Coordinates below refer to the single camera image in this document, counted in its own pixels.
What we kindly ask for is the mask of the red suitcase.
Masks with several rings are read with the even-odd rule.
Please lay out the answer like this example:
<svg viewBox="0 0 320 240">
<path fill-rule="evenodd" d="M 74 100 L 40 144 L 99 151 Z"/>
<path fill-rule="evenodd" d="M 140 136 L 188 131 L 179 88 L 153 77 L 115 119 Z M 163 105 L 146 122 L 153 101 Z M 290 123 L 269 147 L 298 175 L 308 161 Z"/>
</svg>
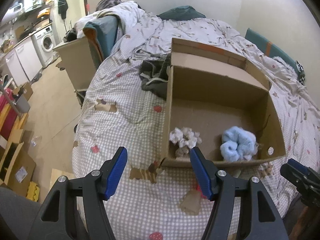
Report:
<svg viewBox="0 0 320 240">
<path fill-rule="evenodd" d="M 8 140 L 17 118 L 17 113 L 11 107 L 6 97 L 1 93 L 1 136 Z"/>
</svg>

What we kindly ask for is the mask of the beige lace scrunchie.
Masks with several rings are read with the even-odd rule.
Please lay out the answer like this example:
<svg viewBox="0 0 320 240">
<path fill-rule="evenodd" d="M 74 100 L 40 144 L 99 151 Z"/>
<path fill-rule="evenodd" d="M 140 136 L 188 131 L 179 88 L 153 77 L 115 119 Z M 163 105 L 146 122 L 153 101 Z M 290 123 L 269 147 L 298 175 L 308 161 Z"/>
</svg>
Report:
<svg viewBox="0 0 320 240">
<path fill-rule="evenodd" d="M 179 147 L 176 151 L 175 151 L 175 155 L 177 158 L 184 158 L 189 154 L 189 147 L 188 146 L 183 146 L 183 147 Z"/>
</svg>

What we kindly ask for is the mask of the open cardboard box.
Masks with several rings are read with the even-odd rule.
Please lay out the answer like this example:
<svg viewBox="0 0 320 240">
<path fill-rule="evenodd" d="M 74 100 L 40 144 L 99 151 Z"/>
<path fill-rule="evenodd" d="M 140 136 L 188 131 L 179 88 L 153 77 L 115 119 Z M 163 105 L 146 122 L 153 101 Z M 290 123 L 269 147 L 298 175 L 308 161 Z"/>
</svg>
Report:
<svg viewBox="0 0 320 240">
<path fill-rule="evenodd" d="M 251 61 L 230 51 L 173 38 L 168 73 L 161 161 L 165 167 L 191 166 L 177 157 L 169 140 L 175 128 L 199 132 L 199 148 L 217 167 L 260 165 L 285 157 L 284 137 L 271 98 L 271 83 Z M 225 161 L 221 136 L 233 126 L 252 132 L 259 143 L 250 161 Z"/>
</svg>

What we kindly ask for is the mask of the black white patterned cloth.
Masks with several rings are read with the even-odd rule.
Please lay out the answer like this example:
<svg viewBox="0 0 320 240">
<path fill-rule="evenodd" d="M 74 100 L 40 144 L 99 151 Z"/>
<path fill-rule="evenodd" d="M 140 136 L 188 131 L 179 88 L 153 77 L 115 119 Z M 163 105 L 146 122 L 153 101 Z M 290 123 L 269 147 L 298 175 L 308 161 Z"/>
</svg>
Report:
<svg viewBox="0 0 320 240">
<path fill-rule="evenodd" d="M 296 67 L 297 67 L 297 76 L 298 76 L 298 81 L 302 84 L 305 85 L 305 72 L 303 66 L 296 61 Z"/>
</svg>

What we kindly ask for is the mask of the white kitchen cabinet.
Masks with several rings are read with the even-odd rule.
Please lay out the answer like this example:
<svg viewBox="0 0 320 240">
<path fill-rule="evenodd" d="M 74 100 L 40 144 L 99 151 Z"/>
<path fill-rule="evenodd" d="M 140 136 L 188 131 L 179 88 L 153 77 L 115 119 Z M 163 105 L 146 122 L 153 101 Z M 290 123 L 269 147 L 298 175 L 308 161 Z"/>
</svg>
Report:
<svg viewBox="0 0 320 240">
<path fill-rule="evenodd" d="M 18 86 L 32 81 L 41 69 L 42 64 L 31 37 L 16 44 L 1 60 L 3 74 L 12 77 Z"/>
</svg>

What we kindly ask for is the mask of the dark grey garment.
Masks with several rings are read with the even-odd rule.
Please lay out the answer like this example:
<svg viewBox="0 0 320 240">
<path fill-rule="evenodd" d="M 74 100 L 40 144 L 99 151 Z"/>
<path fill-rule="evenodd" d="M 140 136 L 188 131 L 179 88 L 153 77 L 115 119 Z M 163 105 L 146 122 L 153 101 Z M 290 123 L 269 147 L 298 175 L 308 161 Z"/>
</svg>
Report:
<svg viewBox="0 0 320 240">
<path fill-rule="evenodd" d="M 144 60 L 139 68 L 142 90 L 166 100 L 170 67 L 171 54 L 162 55 L 156 60 Z"/>
</svg>

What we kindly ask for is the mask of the cream white scrunchie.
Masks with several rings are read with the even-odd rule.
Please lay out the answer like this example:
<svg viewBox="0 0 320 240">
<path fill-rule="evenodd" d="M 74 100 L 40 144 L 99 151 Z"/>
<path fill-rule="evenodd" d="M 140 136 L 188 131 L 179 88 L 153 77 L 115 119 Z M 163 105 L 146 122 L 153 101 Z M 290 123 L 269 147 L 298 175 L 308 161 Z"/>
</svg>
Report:
<svg viewBox="0 0 320 240">
<path fill-rule="evenodd" d="M 183 127 L 181 129 L 178 127 L 174 128 L 169 133 L 169 141 L 174 145 L 178 145 L 179 148 L 187 147 L 189 149 L 192 149 L 202 143 L 200 133 L 194 132 L 189 127 Z"/>
</svg>

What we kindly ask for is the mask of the teal pillow with orange stripe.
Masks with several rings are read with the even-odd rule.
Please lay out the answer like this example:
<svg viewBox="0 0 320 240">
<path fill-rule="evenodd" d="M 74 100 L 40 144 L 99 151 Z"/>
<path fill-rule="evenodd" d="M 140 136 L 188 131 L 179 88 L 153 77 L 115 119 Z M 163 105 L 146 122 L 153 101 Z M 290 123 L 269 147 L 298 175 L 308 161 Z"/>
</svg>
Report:
<svg viewBox="0 0 320 240">
<path fill-rule="evenodd" d="M 277 45 L 269 41 L 264 36 L 248 28 L 245 34 L 245 39 L 255 44 L 258 47 L 258 49 L 268 57 L 281 57 L 297 73 L 296 61 L 289 57 L 287 53 L 285 53 L 282 49 L 280 49 Z"/>
</svg>

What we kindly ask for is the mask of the cardboard box with label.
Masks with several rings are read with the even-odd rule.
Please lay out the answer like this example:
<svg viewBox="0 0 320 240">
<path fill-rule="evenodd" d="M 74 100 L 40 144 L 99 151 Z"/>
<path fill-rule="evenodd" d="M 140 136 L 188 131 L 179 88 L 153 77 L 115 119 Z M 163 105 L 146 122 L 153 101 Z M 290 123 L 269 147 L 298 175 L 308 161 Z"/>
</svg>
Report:
<svg viewBox="0 0 320 240">
<path fill-rule="evenodd" d="M 1 158 L 1 180 L 9 189 L 26 197 L 36 164 L 23 145 L 23 142 L 8 144 Z"/>
</svg>

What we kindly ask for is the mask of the teal cushion on cabinet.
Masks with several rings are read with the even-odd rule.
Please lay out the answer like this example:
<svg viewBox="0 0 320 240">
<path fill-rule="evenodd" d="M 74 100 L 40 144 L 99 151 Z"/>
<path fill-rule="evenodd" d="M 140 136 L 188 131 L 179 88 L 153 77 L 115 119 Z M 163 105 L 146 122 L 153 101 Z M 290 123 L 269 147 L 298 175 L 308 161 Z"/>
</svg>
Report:
<svg viewBox="0 0 320 240">
<path fill-rule="evenodd" d="M 109 57 L 116 43 L 119 20 L 116 16 L 107 15 L 88 21 L 83 33 L 89 41 L 93 55 L 102 63 Z"/>
</svg>

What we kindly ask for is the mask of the white washing machine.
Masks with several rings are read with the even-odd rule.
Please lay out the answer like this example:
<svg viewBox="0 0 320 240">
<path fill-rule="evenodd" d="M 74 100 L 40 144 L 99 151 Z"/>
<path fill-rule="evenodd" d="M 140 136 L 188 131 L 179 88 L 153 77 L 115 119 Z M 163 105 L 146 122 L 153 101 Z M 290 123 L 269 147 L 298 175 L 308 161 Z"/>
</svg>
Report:
<svg viewBox="0 0 320 240">
<path fill-rule="evenodd" d="M 57 53 L 53 50 L 56 46 L 52 24 L 33 32 L 31 35 L 34 48 L 42 64 L 42 68 L 47 68 L 57 59 Z"/>
</svg>

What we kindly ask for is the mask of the brown bedside cabinet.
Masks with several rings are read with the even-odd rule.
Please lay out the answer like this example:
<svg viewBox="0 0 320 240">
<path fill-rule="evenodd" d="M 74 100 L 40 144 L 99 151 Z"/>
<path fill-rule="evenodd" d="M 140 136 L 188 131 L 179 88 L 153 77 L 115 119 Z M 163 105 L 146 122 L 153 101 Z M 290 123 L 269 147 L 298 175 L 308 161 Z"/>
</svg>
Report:
<svg viewBox="0 0 320 240">
<path fill-rule="evenodd" d="M 102 58 L 86 37 L 61 42 L 53 48 L 61 57 L 62 66 L 75 90 L 87 89 L 99 68 Z"/>
</svg>

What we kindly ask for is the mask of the light blue fluffy cloth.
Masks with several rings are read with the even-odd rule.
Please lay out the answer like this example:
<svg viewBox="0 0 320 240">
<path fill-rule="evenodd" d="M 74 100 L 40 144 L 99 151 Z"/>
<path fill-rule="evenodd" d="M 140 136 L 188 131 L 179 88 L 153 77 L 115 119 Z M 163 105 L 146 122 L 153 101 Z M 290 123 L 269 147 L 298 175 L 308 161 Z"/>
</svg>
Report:
<svg viewBox="0 0 320 240">
<path fill-rule="evenodd" d="M 221 155 L 227 162 L 250 161 L 258 152 L 256 136 L 238 126 L 225 130 L 221 141 Z"/>
</svg>

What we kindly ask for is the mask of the pink plush toy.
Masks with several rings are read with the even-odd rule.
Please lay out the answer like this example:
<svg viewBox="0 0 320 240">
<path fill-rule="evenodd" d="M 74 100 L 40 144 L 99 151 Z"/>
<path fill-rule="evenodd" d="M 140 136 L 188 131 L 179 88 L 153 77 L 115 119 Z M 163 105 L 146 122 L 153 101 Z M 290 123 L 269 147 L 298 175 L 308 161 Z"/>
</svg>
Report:
<svg viewBox="0 0 320 240">
<path fill-rule="evenodd" d="M 197 186 L 196 186 L 196 190 L 197 190 L 197 191 L 199 191 L 199 193 L 200 193 L 200 195 L 201 195 L 201 198 L 203 198 L 203 199 L 206 199 L 206 198 L 207 198 L 206 196 L 204 196 L 204 195 L 203 195 L 202 190 L 201 190 L 201 188 L 200 188 L 200 185 L 199 185 L 199 184 L 197 184 Z"/>
</svg>

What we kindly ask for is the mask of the yellow foam piece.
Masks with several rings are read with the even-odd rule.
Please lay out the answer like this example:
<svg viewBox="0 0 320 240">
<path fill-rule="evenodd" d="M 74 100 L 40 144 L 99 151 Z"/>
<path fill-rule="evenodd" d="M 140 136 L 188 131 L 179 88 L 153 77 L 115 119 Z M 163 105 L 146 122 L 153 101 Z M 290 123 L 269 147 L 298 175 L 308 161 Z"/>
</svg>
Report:
<svg viewBox="0 0 320 240">
<path fill-rule="evenodd" d="M 37 202 L 39 200 L 39 195 L 40 195 L 40 187 L 38 186 L 37 183 L 31 181 L 28 186 L 26 198 L 34 202 Z"/>
</svg>

